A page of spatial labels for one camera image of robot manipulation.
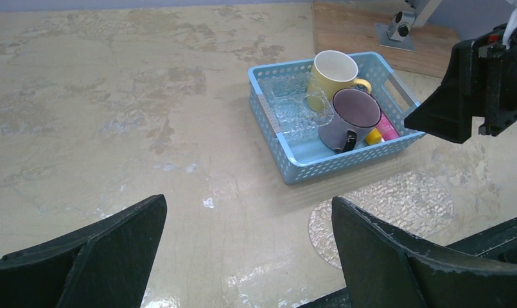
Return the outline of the pink toothpaste tube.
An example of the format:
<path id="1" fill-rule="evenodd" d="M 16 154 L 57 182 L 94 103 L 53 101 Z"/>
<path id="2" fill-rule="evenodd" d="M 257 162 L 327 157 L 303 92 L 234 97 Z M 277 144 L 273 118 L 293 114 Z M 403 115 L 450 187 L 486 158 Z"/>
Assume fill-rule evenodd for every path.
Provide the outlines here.
<path id="1" fill-rule="evenodd" d="M 376 125 L 376 129 L 379 131 L 384 141 L 391 141 L 399 138 L 399 133 L 390 123 L 385 114 L 381 114 L 381 119 Z"/>

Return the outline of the yellow mug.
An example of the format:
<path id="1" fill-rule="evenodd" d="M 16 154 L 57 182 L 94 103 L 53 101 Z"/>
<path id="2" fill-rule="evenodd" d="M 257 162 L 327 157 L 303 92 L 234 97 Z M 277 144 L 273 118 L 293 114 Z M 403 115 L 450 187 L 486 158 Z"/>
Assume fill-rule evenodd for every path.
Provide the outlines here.
<path id="1" fill-rule="evenodd" d="M 372 92 L 369 81 L 358 77 L 357 63 L 349 55 L 335 50 L 317 53 L 311 67 L 311 77 L 306 88 L 308 107 L 314 112 L 322 111 L 333 96 L 342 89 L 363 87 Z"/>

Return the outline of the clear textured square dish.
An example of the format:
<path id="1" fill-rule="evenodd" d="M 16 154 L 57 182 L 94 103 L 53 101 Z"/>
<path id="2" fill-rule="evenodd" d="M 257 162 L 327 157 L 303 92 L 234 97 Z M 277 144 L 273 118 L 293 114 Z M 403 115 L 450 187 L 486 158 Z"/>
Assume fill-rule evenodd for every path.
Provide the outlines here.
<path id="1" fill-rule="evenodd" d="M 309 141 L 334 116 L 322 89 L 308 91 L 312 73 L 269 76 L 258 80 L 267 103 L 276 116 L 281 133 L 290 144 Z"/>

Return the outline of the purple mug black handle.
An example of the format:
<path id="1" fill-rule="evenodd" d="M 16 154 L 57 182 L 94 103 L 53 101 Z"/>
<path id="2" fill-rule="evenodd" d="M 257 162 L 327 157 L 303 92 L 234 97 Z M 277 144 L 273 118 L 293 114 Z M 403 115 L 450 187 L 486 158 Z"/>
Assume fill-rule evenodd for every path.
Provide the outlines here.
<path id="1" fill-rule="evenodd" d="M 358 89 L 342 89 L 333 96 L 332 120 L 318 129 L 319 138 L 335 153 L 355 149 L 380 122 L 381 108 L 368 93 Z"/>

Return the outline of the textured clear oval tray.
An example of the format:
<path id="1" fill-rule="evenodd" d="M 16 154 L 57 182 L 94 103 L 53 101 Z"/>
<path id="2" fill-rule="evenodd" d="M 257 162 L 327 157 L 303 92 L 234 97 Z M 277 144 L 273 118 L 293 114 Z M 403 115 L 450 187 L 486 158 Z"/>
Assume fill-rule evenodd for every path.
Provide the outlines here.
<path id="1" fill-rule="evenodd" d="M 454 217 L 453 200 L 448 190 L 435 178 L 417 171 L 396 174 L 341 197 L 420 237 L 445 229 Z M 331 200 L 320 202 L 311 212 L 308 232 L 318 255 L 340 269 L 331 213 Z"/>

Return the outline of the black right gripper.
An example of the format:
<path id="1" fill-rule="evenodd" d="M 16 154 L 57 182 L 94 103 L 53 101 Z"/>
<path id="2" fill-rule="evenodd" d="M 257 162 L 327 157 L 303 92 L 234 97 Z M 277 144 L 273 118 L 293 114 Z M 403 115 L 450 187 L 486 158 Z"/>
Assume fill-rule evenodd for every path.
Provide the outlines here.
<path id="1" fill-rule="evenodd" d="M 462 144 L 483 107 L 481 135 L 497 136 L 517 121 L 517 27 L 508 34 L 501 24 L 486 39 L 454 45 L 440 86 L 406 116 L 405 128 Z"/>

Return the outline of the light blue perforated basket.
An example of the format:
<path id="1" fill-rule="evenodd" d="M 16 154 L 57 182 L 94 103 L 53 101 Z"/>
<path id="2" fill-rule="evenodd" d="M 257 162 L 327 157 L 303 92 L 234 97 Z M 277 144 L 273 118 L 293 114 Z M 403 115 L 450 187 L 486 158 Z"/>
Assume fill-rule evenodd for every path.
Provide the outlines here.
<path id="1" fill-rule="evenodd" d="M 403 120 L 409 112 L 403 111 L 397 106 L 394 98 L 387 91 L 385 83 L 388 81 L 392 83 L 408 102 L 410 111 L 418 107 L 419 102 L 384 57 L 368 51 L 353 53 L 351 58 L 358 65 L 358 77 L 370 81 L 373 98 L 380 105 L 382 114 L 387 116 L 399 133 L 399 138 L 372 146 L 362 141 L 356 145 L 354 150 L 340 154 L 325 146 L 319 138 L 319 133 L 316 138 L 309 141 L 288 143 L 258 84 L 258 80 L 269 76 L 311 73 L 313 59 L 257 65 L 248 70 L 250 107 L 286 184 L 292 185 L 359 164 L 374 162 L 407 149 L 413 142 L 424 136 L 423 132 L 404 127 Z"/>

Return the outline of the wooden board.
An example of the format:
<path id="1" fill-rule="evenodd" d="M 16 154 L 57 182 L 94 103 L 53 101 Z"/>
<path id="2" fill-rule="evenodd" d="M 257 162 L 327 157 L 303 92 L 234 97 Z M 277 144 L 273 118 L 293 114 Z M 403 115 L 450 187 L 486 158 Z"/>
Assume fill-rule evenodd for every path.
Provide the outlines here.
<path id="1" fill-rule="evenodd" d="M 402 10 L 400 1 L 314 1 L 311 9 L 316 53 L 374 51 L 401 71 L 444 76 L 451 49 L 460 40 L 451 28 L 425 24 L 410 30 L 404 43 L 412 47 L 389 47 L 386 31 Z"/>

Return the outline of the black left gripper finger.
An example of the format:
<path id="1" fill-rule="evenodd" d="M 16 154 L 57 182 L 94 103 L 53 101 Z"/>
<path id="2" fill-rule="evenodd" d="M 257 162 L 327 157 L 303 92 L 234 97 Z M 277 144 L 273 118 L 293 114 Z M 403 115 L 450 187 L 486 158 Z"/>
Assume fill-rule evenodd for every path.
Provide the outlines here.
<path id="1" fill-rule="evenodd" d="M 168 213 L 153 195 L 0 259 L 0 307 L 139 307 Z"/>

